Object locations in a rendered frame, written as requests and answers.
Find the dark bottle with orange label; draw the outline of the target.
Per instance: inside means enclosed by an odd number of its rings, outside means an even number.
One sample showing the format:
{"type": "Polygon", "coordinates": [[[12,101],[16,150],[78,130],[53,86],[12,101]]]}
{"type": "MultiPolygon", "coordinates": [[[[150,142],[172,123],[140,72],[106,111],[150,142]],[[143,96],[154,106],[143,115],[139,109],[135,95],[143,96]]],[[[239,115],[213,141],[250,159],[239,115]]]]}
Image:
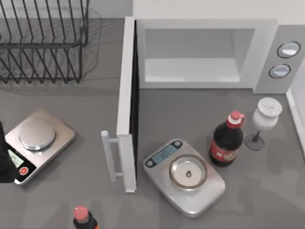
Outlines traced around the dark bottle with orange label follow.
{"type": "Polygon", "coordinates": [[[75,207],[73,217],[76,229],[100,229],[97,220],[85,206],[75,207]]]}

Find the silver scale with round pan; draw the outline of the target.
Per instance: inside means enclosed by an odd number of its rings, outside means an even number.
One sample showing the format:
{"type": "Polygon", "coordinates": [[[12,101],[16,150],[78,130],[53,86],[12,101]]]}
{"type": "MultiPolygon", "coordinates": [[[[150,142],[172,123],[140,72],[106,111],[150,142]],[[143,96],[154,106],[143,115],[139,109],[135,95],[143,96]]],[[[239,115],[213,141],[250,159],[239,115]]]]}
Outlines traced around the silver scale with round pan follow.
{"type": "Polygon", "coordinates": [[[172,139],[143,160],[143,169],[165,198],[196,218],[224,193],[225,181],[189,143],[172,139]]]}

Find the white microwave door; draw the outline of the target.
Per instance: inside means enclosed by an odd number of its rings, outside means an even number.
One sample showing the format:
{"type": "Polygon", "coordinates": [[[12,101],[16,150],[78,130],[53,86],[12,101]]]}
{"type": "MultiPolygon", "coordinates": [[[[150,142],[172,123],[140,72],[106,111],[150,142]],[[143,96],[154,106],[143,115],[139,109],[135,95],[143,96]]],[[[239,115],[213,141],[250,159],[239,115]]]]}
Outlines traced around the white microwave door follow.
{"type": "Polygon", "coordinates": [[[116,136],[123,184],[126,193],[137,189],[137,141],[139,111],[139,75],[136,20],[126,17],[122,43],[116,136]]]}

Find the silver scale with red button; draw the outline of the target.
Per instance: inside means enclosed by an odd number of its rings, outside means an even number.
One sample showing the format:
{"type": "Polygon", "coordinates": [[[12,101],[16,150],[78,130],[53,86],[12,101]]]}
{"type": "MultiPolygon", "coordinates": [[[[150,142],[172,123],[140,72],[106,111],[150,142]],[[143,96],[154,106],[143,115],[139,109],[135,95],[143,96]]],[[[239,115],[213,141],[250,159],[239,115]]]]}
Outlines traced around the silver scale with red button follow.
{"type": "Polygon", "coordinates": [[[25,185],[76,137],[62,120],[37,109],[5,135],[8,153],[18,175],[17,186],[25,185]]]}

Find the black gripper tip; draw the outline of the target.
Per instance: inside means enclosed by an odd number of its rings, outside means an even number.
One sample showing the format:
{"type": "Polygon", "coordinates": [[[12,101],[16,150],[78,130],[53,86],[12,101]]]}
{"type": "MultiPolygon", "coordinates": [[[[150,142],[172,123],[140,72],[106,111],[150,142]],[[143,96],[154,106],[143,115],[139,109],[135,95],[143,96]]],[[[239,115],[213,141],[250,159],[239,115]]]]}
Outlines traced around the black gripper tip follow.
{"type": "Polygon", "coordinates": [[[10,159],[2,122],[0,121],[0,183],[13,183],[16,167],[10,159]]]}

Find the round microwave knob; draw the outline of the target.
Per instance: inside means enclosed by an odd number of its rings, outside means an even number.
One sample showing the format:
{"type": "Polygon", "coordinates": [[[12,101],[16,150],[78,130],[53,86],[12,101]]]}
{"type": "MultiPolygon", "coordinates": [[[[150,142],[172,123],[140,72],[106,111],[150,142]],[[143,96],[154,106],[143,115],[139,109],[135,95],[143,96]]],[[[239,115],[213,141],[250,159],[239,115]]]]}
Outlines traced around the round microwave knob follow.
{"type": "Polygon", "coordinates": [[[279,46],[277,55],[280,58],[287,59],[296,56],[301,50],[301,45],[298,42],[292,41],[279,46]]]}
{"type": "Polygon", "coordinates": [[[269,70],[269,76],[274,79],[280,79],[286,77],[290,71],[291,67],[288,64],[276,65],[269,70]]]}

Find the white goblet with dark stem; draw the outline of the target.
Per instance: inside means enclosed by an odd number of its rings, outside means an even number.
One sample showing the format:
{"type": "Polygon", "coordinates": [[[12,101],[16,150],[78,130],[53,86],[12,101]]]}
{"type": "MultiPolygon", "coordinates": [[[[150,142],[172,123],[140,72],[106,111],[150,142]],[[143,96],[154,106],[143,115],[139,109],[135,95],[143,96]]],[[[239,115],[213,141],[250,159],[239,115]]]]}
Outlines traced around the white goblet with dark stem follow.
{"type": "Polygon", "coordinates": [[[257,109],[253,114],[256,133],[247,135],[244,139],[245,145],[250,150],[259,151],[263,149],[265,141],[260,134],[275,127],[282,110],[282,105],[272,97],[264,97],[259,100],[257,109]]]}

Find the dark bottle with red cap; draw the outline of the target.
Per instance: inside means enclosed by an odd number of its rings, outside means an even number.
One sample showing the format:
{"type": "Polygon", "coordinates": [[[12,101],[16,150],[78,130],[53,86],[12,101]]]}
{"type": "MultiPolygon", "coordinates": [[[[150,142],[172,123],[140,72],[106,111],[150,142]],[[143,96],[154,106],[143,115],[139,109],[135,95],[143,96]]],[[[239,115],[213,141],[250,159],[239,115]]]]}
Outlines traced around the dark bottle with red cap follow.
{"type": "Polygon", "coordinates": [[[242,127],[245,121],[244,114],[232,111],[227,119],[215,128],[209,149],[210,159],[215,165],[227,167],[234,162],[244,140],[242,127]]]}

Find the pale microwave oven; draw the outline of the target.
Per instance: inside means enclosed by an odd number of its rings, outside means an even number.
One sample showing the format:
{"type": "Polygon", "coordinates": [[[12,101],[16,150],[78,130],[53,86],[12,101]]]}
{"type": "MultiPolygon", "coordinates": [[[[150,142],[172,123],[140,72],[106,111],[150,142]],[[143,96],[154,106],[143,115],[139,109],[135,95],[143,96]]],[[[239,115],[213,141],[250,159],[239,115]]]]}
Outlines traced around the pale microwave oven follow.
{"type": "Polygon", "coordinates": [[[305,25],[280,25],[273,19],[137,18],[137,48],[142,89],[251,89],[284,94],[305,58],[305,25]],[[291,58],[277,55],[280,45],[298,42],[291,58]],[[269,76],[276,65],[290,73],[269,76]]]}

